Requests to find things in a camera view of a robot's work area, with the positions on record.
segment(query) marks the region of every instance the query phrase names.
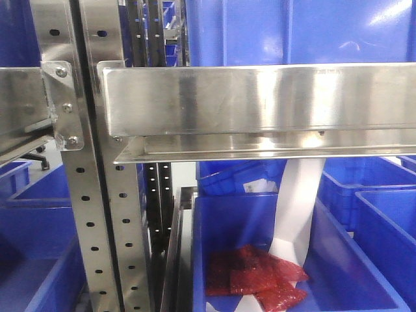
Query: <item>metal plate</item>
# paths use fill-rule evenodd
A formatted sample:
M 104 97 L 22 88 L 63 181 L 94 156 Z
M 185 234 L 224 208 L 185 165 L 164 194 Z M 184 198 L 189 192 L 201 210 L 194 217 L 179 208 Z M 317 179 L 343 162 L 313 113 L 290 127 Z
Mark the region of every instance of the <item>metal plate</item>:
M 31 151 L 50 125 L 40 68 L 0 68 L 0 162 L 11 161 L 13 149 Z
M 131 138 L 115 163 L 416 153 L 416 130 L 299 131 Z
M 112 136 L 416 127 L 414 63 L 103 73 Z
M 60 151 L 81 150 L 84 147 L 84 135 L 71 64 L 42 62 L 42 71 L 57 148 Z

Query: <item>metal bracket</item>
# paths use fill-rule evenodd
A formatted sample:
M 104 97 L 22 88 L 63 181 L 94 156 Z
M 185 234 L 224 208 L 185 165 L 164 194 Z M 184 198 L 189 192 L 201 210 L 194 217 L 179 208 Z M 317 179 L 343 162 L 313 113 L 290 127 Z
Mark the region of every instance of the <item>metal bracket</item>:
M 83 128 L 69 62 L 41 63 L 53 132 L 60 151 L 79 151 L 84 147 Z

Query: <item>white label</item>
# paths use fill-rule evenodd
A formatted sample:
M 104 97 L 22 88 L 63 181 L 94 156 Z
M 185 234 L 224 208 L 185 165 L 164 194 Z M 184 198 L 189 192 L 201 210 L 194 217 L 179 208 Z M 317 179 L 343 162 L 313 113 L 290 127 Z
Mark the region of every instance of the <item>white label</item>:
M 278 191 L 276 182 L 267 181 L 266 179 L 258 179 L 255 181 L 247 182 L 243 184 L 243 187 L 246 193 L 264 193 Z

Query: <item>steel rack post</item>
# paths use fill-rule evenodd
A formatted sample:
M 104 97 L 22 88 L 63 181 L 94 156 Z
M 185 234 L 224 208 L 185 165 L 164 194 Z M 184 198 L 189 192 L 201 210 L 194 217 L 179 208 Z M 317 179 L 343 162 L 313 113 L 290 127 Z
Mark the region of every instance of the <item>steel rack post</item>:
M 114 267 L 113 237 L 109 231 L 109 199 L 103 180 L 94 129 L 94 103 L 88 97 L 85 47 L 76 1 L 31 0 L 42 69 L 56 114 L 71 107 L 69 124 L 81 121 L 83 136 L 57 141 L 70 186 L 73 213 L 94 312 L 119 312 L 120 297 Z M 55 135 L 59 126 L 55 124 Z M 64 131 L 79 131 L 64 127 Z

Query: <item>metal shelving rack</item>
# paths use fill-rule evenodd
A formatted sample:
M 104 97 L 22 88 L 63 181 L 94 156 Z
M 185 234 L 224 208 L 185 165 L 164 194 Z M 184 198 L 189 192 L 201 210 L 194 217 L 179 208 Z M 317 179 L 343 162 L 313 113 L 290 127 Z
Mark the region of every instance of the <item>metal shelving rack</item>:
M 146 1 L 147 43 L 142 1 L 30 3 L 42 66 L 0 69 L 10 83 L 4 105 L 32 105 L 8 115 L 24 127 L 3 131 L 0 164 L 45 144 L 53 124 L 94 312 L 170 307 L 172 277 L 159 291 L 152 285 L 164 269 L 151 265 L 137 162 L 170 177 L 168 161 L 416 153 L 412 63 L 130 68 L 166 64 L 161 0 Z M 179 25 L 185 46 L 186 21 Z M 170 202 L 161 194 L 169 186 L 158 188 L 155 201 Z M 167 272 L 179 248 L 184 204 L 176 200 L 172 225 L 159 220 L 173 233 Z

